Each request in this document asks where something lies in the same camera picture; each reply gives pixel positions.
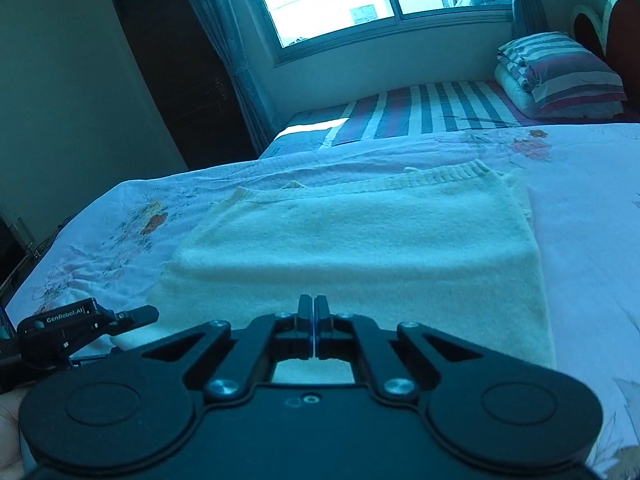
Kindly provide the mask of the person's left hand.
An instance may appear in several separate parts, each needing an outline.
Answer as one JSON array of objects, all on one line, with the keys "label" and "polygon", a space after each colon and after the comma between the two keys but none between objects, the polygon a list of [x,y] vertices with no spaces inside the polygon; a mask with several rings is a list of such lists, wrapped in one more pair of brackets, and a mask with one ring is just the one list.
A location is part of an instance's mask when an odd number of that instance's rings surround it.
[{"label": "person's left hand", "polygon": [[0,479],[18,480],[24,476],[24,466],[18,429],[18,412],[28,393],[15,389],[0,396]]}]

